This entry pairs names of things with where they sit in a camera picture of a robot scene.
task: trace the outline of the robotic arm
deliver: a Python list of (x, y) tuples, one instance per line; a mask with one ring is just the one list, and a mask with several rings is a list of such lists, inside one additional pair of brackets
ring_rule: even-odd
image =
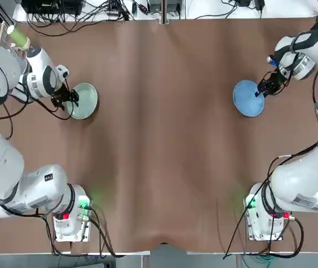
[[(63, 101), (70, 97), (56, 94), (65, 87), (63, 81), (69, 72), (64, 66), (55, 68), (43, 49), (31, 50), (27, 59), (31, 72), (21, 74), (17, 60), (0, 47), (0, 105), (8, 94), (20, 101), (26, 101), (28, 95), (33, 100), (54, 96), (56, 101)], [(23, 87), (15, 92), (15, 87), (20, 86), (19, 79)], [(83, 219), (89, 212), (84, 208), (89, 206), (90, 200), (83, 188), (68, 184), (60, 166), (48, 165), (24, 173), (22, 155), (0, 136), (0, 218), (40, 208), (45, 214), (52, 214), (57, 240), (61, 237), (61, 241), (85, 241), (89, 223)]]
[[(315, 64), (318, 65), (318, 30), (283, 37), (272, 58), (277, 68), (283, 70), (283, 76), (287, 75), (284, 70), (292, 70), (292, 77), (297, 80), (308, 77)], [(284, 212), (318, 212), (318, 143), (304, 157), (278, 166), (271, 176), (271, 189), (264, 185), (254, 196), (261, 185), (255, 184), (244, 200), (247, 205), (254, 198), (248, 207), (246, 220), (250, 240), (268, 241), (271, 239), (272, 217), (274, 239), (282, 232)]]

